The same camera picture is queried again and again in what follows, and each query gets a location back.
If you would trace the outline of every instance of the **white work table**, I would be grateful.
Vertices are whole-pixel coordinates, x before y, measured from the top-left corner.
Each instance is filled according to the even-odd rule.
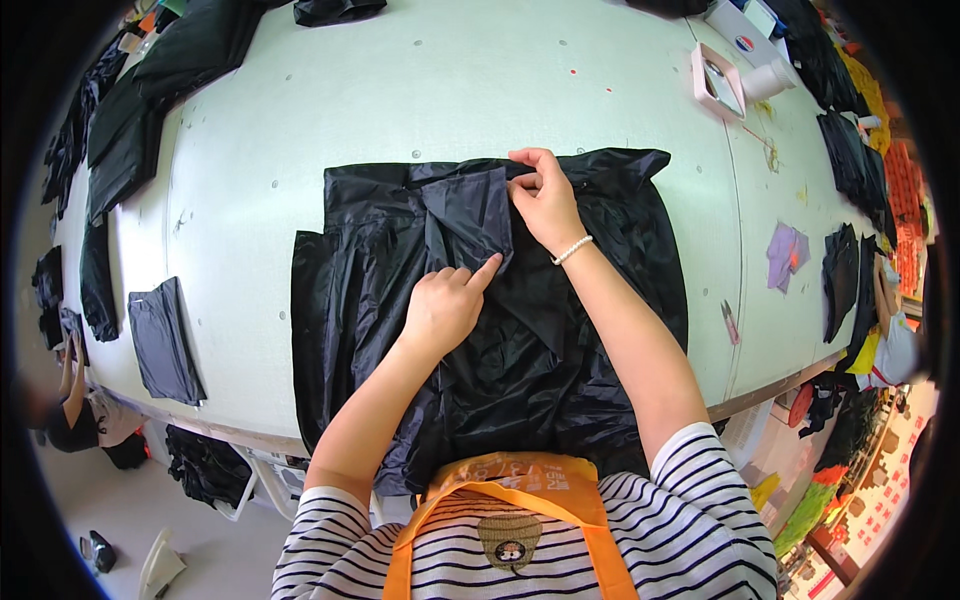
[[[90,378],[154,416],[302,452],[290,267],[296,231],[324,230],[324,168],[506,156],[528,145],[672,155],[654,184],[680,251],[688,355],[708,405],[832,355],[849,342],[852,317],[822,343],[823,238],[842,222],[858,233],[869,224],[834,190],[805,89],[774,98],[773,118],[747,116],[748,128],[775,140],[778,173],[762,143],[694,101],[698,39],[734,52],[696,19],[601,1],[393,0],[370,20],[317,29],[296,25],[291,5],[268,12],[243,65],[169,112],[156,178],[109,214],[121,333],[100,344],[86,332]],[[64,303],[78,312],[86,188],[81,169],[57,231]],[[786,296],[766,288],[777,220],[810,237],[811,260]],[[200,408],[150,398],[136,365],[128,293],[170,276],[180,278],[208,396]],[[722,300],[740,323],[737,347]]]

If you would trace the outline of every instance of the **striped shirt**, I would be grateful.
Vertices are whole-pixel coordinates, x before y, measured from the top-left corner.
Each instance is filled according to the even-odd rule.
[[[709,424],[677,432],[651,473],[652,481],[617,473],[598,484],[640,598],[776,597],[770,534]],[[492,516],[516,523],[494,531],[499,545],[484,527]],[[347,492],[307,490],[274,572],[273,599],[379,598],[400,529],[371,528]],[[421,526],[411,581],[414,599],[600,597],[578,527],[465,491],[441,500]]]

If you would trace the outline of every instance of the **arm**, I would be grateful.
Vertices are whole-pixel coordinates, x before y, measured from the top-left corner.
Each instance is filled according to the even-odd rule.
[[[73,336],[66,341],[66,351],[63,353],[63,375],[60,377],[60,397],[70,393],[73,382]]]
[[[886,277],[883,275],[883,264],[880,262],[879,254],[874,254],[874,304],[876,305],[876,319],[880,322],[880,332],[883,339],[887,339],[890,334],[890,317],[894,313],[890,312],[891,298],[888,298],[888,288],[884,283]]]
[[[305,491],[332,486],[368,506],[373,476],[410,400],[440,360],[473,330],[483,291],[502,260],[495,254],[476,274],[447,267],[417,283],[400,337],[317,442]]]
[[[77,376],[73,378],[73,387],[70,389],[70,396],[62,404],[63,415],[66,417],[66,424],[73,429],[80,411],[84,408],[84,396],[86,395],[86,379],[84,376],[84,347],[80,343],[80,336],[74,332],[72,336],[74,351],[77,352]],[[63,366],[70,369],[70,364]]]
[[[587,235],[570,182],[548,150],[510,152],[510,159],[537,169],[511,181],[510,197],[537,241],[561,255]],[[673,434],[691,423],[709,422],[693,370],[660,317],[596,246],[586,244],[562,266],[634,406],[652,463]]]

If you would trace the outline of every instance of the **orange apron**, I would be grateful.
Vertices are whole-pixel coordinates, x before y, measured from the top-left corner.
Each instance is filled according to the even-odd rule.
[[[457,490],[480,492],[577,525],[583,530],[603,597],[638,598],[607,525],[596,467],[582,458],[546,452],[494,452],[447,465],[434,477],[427,501],[396,538],[383,589],[385,599],[409,600],[414,538],[441,498]]]

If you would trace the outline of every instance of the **scissors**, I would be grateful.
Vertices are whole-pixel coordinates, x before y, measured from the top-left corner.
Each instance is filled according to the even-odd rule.
[[[730,333],[730,343],[736,346],[740,343],[740,333],[736,330],[736,323],[733,322],[733,312],[726,300],[720,302],[720,312],[723,314],[724,323],[727,324],[727,332]]]

